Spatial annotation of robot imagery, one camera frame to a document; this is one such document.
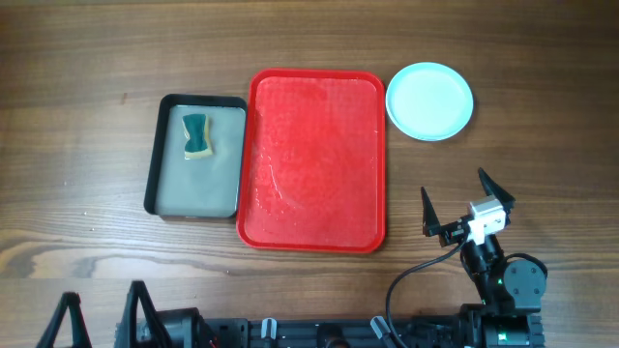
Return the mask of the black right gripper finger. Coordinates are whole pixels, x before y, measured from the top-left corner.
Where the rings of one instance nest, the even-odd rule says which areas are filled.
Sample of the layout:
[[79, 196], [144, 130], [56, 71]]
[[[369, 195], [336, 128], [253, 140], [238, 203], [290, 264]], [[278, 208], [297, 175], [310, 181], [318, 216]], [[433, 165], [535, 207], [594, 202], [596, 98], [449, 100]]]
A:
[[421, 196], [423, 203], [423, 233], [426, 237], [432, 237], [440, 233], [441, 224], [424, 187], [421, 187]]
[[494, 182], [482, 167], [478, 169], [478, 175], [482, 184], [483, 190], [487, 195], [493, 195], [504, 208], [513, 208], [516, 199]]

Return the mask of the mint plate back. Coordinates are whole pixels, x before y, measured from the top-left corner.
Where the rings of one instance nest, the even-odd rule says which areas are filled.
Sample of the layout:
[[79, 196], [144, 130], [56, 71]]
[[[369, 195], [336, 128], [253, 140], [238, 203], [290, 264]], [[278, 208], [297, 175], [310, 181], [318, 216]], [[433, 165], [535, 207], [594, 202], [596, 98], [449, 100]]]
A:
[[393, 124], [421, 141], [441, 141], [462, 131], [472, 119], [474, 96], [454, 69], [432, 62], [407, 66], [388, 84], [386, 110]]

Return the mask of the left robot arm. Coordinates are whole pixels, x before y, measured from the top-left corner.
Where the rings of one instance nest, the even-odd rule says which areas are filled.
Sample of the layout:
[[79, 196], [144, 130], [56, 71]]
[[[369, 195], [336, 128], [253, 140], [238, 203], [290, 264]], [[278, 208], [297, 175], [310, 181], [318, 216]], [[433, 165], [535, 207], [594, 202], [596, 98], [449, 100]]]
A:
[[[56, 341], [62, 321], [69, 315], [72, 346], [90, 347], [92, 342], [75, 292], [62, 294], [37, 347], [49, 348]], [[217, 335], [195, 308], [157, 311], [145, 282], [135, 280], [130, 286], [121, 322], [116, 327], [114, 347], [216, 347]]]

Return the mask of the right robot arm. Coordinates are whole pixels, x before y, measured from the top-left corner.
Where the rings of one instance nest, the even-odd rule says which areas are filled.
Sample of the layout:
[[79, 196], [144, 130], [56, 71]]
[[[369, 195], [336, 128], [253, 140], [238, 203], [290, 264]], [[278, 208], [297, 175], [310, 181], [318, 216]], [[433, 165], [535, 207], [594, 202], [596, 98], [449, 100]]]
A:
[[464, 304], [451, 316], [414, 319], [410, 342], [416, 347], [542, 347], [541, 318], [547, 267], [526, 253], [507, 255], [497, 235], [511, 223], [516, 199], [478, 170], [486, 196], [468, 205], [468, 214], [442, 224], [427, 191], [421, 190], [423, 232], [440, 245], [457, 247], [460, 263], [474, 283], [480, 304]]

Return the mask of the green yellow sponge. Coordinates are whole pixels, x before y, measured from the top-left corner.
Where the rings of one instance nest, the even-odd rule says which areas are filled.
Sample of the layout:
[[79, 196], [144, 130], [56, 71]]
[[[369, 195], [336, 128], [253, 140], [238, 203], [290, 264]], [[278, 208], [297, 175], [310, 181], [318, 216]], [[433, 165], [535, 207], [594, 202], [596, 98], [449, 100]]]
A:
[[187, 138], [185, 158], [196, 160], [213, 155], [209, 138], [209, 117], [206, 114], [190, 114], [182, 118]]

